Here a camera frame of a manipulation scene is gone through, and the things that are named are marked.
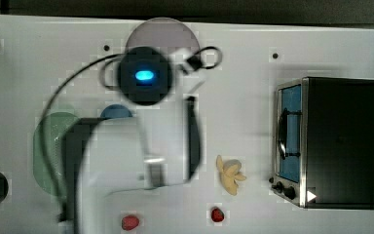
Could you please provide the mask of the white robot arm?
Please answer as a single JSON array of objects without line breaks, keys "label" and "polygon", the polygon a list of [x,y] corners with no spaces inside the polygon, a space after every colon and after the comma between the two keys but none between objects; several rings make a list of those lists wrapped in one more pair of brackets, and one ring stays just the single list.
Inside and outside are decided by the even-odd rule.
[{"label": "white robot arm", "polygon": [[61,139],[73,234],[112,234],[112,195],[191,180],[202,156],[194,92],[204,69],[187,48],[135,47],[119,58],[115,87],[128,116],[81,118]]}]

